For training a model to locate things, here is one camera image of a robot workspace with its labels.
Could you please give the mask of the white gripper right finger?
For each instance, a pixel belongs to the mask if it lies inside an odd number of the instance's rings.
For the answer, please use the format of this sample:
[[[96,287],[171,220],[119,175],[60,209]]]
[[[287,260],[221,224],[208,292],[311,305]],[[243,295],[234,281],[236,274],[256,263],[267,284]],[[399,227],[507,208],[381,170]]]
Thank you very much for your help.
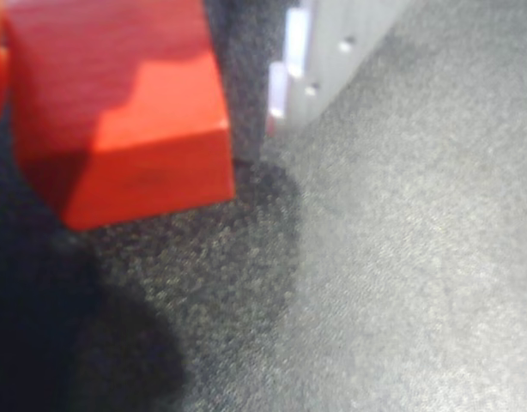
[[[266,132],[301,130],[318,118],[408,6],[408,0],[325,0],[289,8],[281,57],[269,66]]]

